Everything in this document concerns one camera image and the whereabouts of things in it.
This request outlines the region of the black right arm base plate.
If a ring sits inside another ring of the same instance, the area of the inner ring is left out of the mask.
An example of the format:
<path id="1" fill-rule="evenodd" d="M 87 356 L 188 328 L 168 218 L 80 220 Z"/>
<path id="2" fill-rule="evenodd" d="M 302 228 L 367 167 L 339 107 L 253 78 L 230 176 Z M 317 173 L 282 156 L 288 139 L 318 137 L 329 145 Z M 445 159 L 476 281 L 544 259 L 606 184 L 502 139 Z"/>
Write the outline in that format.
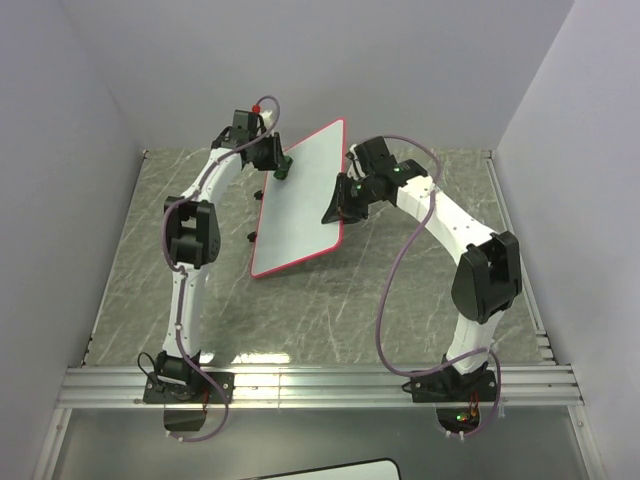
<path id="1" fill-rule="evenodd" d="M 491 402 L 498 395 L 499 382 L 488 369 L 461 375 L 455 368 L 429 376 L 411 378 L 401 390 L 411 396 L 413 403 Z"/>

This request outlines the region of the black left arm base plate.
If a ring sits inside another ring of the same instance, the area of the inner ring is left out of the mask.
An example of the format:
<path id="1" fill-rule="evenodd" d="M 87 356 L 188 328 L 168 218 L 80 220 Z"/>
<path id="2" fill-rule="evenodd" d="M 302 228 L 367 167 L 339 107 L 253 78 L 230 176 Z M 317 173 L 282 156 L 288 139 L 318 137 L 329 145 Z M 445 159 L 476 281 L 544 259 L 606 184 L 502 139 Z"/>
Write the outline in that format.
<path id="1" fill-rule="evenodd" d="M 207 372 L 207 376 L 222 388 L 226 399 L 231 401 L 235 375 L 230 372 Z M 209 381 L 196 374 L 189 385 L 166 380 L 156 380 L 155 382 L 148 380 L 142 402 L 152 405 L 223 404 L 224 396 Z"/>

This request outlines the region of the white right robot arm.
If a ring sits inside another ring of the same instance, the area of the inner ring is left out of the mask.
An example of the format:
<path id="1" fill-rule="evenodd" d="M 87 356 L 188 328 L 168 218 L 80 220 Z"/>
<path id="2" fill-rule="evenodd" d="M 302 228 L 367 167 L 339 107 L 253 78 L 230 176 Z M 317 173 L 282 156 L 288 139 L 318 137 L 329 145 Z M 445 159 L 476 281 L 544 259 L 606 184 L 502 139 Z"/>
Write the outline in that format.
<path id="1" fill-rule="evenodd" d="M 358 222 L 378 201 L 391 203 L 418 223 L 392 263 L 385 292 L 410 245 L 423 232 L 430 233 L 454 262 L 451 298 L 458 311 L 456 328 L 442 364 L 429 372 L 441 375 L 448 397 L 464 399 L 475 390 L 476 378 L 486 367 L 499 321 L 522 292 L 519 241 L 513 233 L 497 233 L 473 218 L 414 160 L 360 179 L 338 174 L 322 221 Z"/>

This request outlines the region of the red framed whiteboard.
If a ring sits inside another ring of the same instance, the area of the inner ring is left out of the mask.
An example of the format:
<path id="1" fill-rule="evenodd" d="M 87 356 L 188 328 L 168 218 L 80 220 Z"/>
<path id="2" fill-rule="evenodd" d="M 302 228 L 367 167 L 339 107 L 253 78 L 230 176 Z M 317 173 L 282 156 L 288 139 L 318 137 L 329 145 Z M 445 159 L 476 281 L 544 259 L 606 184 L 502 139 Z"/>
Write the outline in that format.
<path id="1" fill-rule="evenodd" d="M 287 178 L 267 175 L 262 189 L 250 275 L 261 278 L 330 253 L 343 224 L 324 224 L 337 176 L 344 171 L 346 122 L 337 118 L 284 150 Z"/>

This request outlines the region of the green whiteboard eraser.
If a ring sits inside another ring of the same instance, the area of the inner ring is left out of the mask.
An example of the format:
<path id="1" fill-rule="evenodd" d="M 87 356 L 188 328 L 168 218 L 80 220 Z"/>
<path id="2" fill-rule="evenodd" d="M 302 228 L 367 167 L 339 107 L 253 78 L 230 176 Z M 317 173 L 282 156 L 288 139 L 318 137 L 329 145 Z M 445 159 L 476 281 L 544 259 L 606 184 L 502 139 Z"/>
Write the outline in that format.
<path id="1" fill-rule="evenodd" d="M 279 160 L 278 167 L 274 171 L 273 177 L 277 180 L 284 181 L 289 175 L 292 164 L 293 159 L 290 156 L 283 156 Z"/>

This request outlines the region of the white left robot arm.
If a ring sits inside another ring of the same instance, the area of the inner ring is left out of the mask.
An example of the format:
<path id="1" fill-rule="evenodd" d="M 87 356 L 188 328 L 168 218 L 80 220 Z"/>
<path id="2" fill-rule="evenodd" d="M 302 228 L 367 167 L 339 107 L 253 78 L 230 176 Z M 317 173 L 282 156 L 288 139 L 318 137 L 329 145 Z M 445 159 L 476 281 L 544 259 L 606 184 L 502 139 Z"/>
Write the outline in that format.
<path id="1" fill-rule="evenodd" d="M 225 128 L 214 140 L 209 159 L 193 183 L 181 195 L 167 198 L 164 205 L 161 246 L 173 285 L 167 333 L 154 370 L 180 402 L 196 399 L 202 390 L 200 347 L 195 336 L 204 286 L 221 249 L 215 203 L 247 165 L 272 171 L 278 180 L 287 177 L 292 165 L 279 134 L 263 133 L 241 145 L 243 139 L 248 137 Z"/>

